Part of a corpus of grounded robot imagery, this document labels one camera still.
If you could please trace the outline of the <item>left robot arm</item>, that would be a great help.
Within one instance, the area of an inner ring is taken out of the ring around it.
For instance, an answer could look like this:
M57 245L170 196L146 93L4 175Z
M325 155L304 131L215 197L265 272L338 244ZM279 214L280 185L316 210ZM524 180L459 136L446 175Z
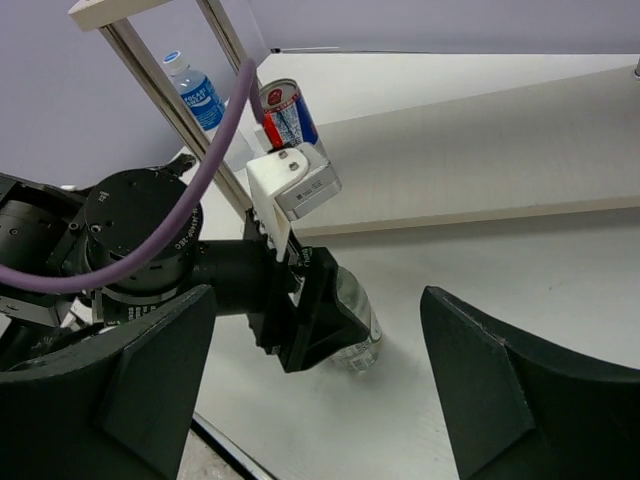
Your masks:
M185 191L182 156L163 167L119 172L77 192L1 178L1 262L26 273L71 277L122 260L164 220ZM253 213L239 240L204 241L201 207L150 262L94 290L44 294L1 289L1 311L38 335L62 326L71 305L101 326L136 320L198 285L221 316L244 314L256 343L286 372L332 359L354 370L374 361L381 333L368 297L328 250L290 238L278 255Z

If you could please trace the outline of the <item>silver energy drink can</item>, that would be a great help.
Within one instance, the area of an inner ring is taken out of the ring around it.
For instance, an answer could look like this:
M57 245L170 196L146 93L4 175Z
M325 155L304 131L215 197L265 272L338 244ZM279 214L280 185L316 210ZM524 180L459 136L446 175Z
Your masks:
M274 80L262 87L262 128L266 151L309 143L327 160L327 153L298 83L290 78Z

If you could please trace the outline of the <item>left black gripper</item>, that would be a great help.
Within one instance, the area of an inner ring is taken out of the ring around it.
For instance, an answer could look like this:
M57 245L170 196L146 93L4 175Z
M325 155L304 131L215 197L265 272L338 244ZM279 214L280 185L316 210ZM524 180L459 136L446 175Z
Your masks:
M339 265L325 247L302 245L290 234L284 259L268 246L253 211L246 212L243 239L258 248L266 278L260 291L266 303L248 316L256 344L278 358L283 370L308 370L365 331L337 300Z

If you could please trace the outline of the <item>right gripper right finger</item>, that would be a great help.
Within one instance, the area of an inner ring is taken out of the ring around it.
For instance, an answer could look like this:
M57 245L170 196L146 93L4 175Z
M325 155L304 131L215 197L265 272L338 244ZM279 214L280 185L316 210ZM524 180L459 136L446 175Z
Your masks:
M636 479L639 372L428 286L422 330L462 479Z

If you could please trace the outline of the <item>clear green-cap Chang bottle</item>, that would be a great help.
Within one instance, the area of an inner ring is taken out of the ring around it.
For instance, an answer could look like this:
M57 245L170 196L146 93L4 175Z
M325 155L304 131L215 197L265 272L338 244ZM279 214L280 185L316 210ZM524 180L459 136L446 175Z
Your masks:
M340 266L336 277L336 293L339 305L356 320L366 338L351 342L337 351L331 360L355 372L364 372L378 359L382 329L364 288L348 269Z

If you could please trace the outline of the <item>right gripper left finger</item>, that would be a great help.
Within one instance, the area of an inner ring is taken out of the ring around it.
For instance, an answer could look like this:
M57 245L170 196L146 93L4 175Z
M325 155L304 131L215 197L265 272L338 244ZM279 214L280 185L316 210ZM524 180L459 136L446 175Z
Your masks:
M2 478L176 478L216 309L199 286L2 373Z

